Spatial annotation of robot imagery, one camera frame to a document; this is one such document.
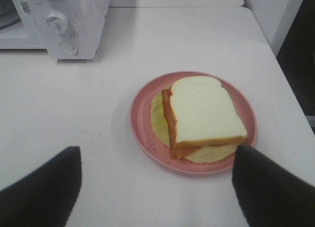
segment pink plate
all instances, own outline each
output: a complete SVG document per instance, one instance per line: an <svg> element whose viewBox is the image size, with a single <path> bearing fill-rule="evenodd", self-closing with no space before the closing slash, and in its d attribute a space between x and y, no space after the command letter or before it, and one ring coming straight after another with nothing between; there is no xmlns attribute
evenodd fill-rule
<svg viewBox="0 0 315 227"><path fill-rule="evenodd" d="M254 111L244 95L230 83L214 75L181 71L162 75L145 85L136 95L130 111L131 128L133 135L142 150L152 159L168 168L191 174L210 174L231 168L234 163L234 154L214 163L197 164L185 159L171 159L169 148L156 137L151 125L152 99L166 86L170 86L176 80L196 75L209 75L221 81L222 86L230 94L235 109L242 119L247 132L246 144L253 145L257 134L257 123Z"/></svg>

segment white microwave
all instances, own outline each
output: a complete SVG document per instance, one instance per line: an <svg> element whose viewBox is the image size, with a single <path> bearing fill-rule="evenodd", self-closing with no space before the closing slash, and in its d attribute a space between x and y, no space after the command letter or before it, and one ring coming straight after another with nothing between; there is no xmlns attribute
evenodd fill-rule
<svg viewBox="0 0 315 227"><path fill-rule="evenodd" d="M53 59L93 59L109 0L0 0L0 49L47 49Z"/></svg>

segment white bread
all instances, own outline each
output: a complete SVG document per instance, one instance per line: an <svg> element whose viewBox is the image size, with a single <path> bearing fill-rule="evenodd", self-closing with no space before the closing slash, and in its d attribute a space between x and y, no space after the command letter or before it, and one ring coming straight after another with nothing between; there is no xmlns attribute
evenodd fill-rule
<svg viewBox="0 0 315 227"><path fill-rule="evenodd" d="M228 92L216 78L192 76L177 80L163 95L163 109L171 150L242 143L247 138Z"/></svg>

